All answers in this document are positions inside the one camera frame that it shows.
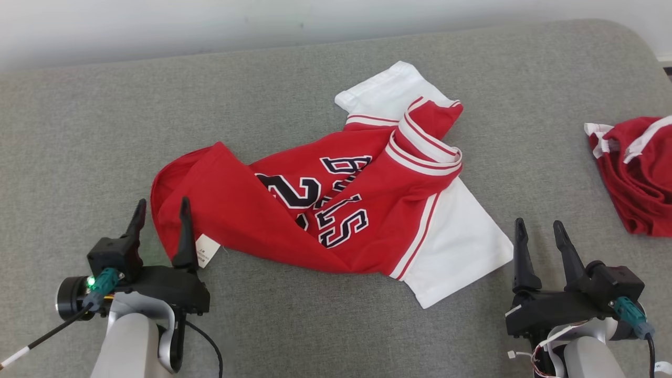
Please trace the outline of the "red and white basketball jersey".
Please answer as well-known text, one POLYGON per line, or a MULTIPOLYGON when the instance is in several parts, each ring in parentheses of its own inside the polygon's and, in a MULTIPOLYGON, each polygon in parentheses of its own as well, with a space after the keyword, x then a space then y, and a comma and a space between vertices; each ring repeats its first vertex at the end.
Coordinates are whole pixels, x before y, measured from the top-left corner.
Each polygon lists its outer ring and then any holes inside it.
POLYGON ((342 131, 244 164, 221 142, 166 165, 154 227, 177 260, 179 208, 197 246, 334 274, 405 282, 426 309, 513 258, 513 244, 459 175, 443 138, 463 112, 399 61, 339 93, 342 131))

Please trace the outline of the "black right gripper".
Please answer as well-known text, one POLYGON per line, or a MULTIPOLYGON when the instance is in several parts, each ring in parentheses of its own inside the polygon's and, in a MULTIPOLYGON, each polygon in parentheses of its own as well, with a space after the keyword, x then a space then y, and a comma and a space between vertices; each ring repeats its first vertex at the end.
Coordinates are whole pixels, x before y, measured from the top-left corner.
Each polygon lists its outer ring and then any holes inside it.
POLYGON ((541 290, 528 250, 529 236, 523 218, 514 220, 514 306, 506 315, 507 334, 542 337, 552 328, 593 319, 621 320, 615 302, 626 297, 638 303, 645 283, 626 266, 610 267, 592 261, 585 269, 578 251, 560 220, 553 223, 556 247, 561 252, 566 285, 563 291, 541 290))

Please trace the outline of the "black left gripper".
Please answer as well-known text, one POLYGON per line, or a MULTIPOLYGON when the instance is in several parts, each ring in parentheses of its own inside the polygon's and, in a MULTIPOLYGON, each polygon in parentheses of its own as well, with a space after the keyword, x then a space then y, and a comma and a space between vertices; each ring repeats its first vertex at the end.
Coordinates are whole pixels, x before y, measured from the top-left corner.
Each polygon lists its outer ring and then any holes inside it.
POLYGON ((57 290, 60 318, 68 320, 87 309, 82 318, 89 320, 95 313, 108 312, 116 294, 132 292, 161 300, 185 313, 209 312, 211 295, 197 275, 199 264, 189 198, 182 198, 178 215, 180 238, 171 267, 145 266, 139 256, 146 207, 146 199, 138 201, 125 237, 104 237, 96 242, 87 254, 90 275, 69 277, 61 282, 57 290))

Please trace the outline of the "red shorts with white stripe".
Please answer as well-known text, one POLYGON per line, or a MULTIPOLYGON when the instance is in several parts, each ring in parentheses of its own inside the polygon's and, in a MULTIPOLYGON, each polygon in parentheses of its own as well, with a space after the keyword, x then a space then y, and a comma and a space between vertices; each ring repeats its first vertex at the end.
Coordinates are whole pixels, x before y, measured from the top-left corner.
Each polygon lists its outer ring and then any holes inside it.
POLYGON ((672 115, 585 123, 584 131, 627 232, 672 238, 672 115))

